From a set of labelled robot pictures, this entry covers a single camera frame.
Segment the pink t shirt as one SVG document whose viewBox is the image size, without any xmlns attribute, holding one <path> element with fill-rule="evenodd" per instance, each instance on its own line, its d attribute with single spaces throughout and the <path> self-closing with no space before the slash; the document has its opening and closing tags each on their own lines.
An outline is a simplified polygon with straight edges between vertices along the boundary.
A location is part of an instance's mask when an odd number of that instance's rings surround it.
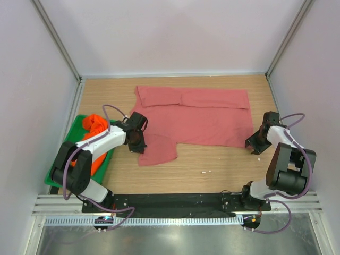
<svg viewBox="0 0 340 255">
<path fill-rule="evenodd" d="M 140 166 L 175 160 L 179 143 L 242 148 L 253 133 L 246 90 L 136 86 L 134 93 L 132 111 L 148 119 Z"/>
</svg>

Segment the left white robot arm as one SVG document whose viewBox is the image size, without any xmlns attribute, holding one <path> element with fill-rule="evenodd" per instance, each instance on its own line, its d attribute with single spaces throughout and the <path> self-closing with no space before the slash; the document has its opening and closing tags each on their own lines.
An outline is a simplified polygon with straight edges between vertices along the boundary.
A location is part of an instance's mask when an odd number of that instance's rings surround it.
<svg viewBox="0 0 340 255">
<path fill-rule="evenodd" d="M 91 177 L 92 163 L 106 152 L 127 145 L 130 152 L 144 153 L 143 125 L 116 122 L 94 137 L 73 143 L 64 142 L 50 170 L 50 178 L 63 192 L 86 198 L 102 213 L 113 205 L 112 192 Z"/>
</svg>

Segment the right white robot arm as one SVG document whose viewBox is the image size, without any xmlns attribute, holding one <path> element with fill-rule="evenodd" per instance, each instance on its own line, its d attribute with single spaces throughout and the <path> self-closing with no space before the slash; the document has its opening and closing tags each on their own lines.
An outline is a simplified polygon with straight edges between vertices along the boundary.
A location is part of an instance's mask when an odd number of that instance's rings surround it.
<svg viewBox="0 0 340 255">
<path fill-rule="evenodd" d="M 250 181 L 242 188 L 240 206 L 256 210 L 273 196 L 298 199 L 309 191 L 316 153 L 301 146 L 284 125 L 264 124 L 245 141 L 246 147 L 259 155 L 270 146 L 275 147 L 266 176 L 261 181 Z"/>
</svg>

